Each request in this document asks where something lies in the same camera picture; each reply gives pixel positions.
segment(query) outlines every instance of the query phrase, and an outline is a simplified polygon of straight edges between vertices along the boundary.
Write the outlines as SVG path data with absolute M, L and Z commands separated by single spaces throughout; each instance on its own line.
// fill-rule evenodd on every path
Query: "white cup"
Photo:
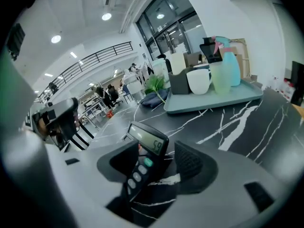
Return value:
M 191 91 L 196 95 L 205 94 L 211 84 L 208 69 L 197 69 L 187 73 L 187 79 Z

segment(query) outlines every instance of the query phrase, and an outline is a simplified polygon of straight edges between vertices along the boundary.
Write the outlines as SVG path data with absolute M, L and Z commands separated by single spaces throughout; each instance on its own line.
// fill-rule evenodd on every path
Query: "scale display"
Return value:
M 141 129 L 134 124 L 129 128 L 128 132 L 132 137 L 138 140 L 138 142 L 156 155 L 160 155 L 164 145 L 164 140 L 156 137 L 155 135 Z

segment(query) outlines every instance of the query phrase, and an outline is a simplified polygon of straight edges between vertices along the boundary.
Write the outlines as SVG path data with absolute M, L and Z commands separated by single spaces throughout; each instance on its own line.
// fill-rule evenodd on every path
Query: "railing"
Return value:
M 49 86 L 39 95 L 34 102 L 45 103 L 48 97 L 52 97 L 61 87 L 72 80 L 75 76 L 97 65 L 100 62 L 106 61 L 112 57 L 133 51 L 131 42 L 125 42 L 112 47 L 108 47 L 101 51 L 97 51 L 73 64 L 71 67 L 63 71 L 52 82 L 57 86 L 57 90 L 52 91 Z

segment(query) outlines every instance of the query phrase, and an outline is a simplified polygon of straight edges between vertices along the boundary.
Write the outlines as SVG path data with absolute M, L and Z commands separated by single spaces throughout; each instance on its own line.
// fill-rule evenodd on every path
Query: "light blue tray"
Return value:
M 239 86 L 231 87 L 226 95 L 215 93 L 213 84 L 207 93 L 203 95 L 173 95 L 169 92 L 164 110 L 170 114 L 192 112 L 197 110 L 210 109 L 225 105 L 233 105 L 259 99 L 263 96 L 263 91 L 254 84 L 241 79 Z

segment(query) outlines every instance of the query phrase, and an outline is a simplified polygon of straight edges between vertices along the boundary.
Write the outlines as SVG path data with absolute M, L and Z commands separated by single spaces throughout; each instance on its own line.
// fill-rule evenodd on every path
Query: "blue spray bottle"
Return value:
M 238 86 L 241 82 L 241 71 L 239 69 L 238 61 L 230 47 L 230 39 L 222 36 L 212 37 L 215 40 L 214 54 L 217 52 L 219 45 L 224 45 L 223 64 L 231 67 L 231 86 Z

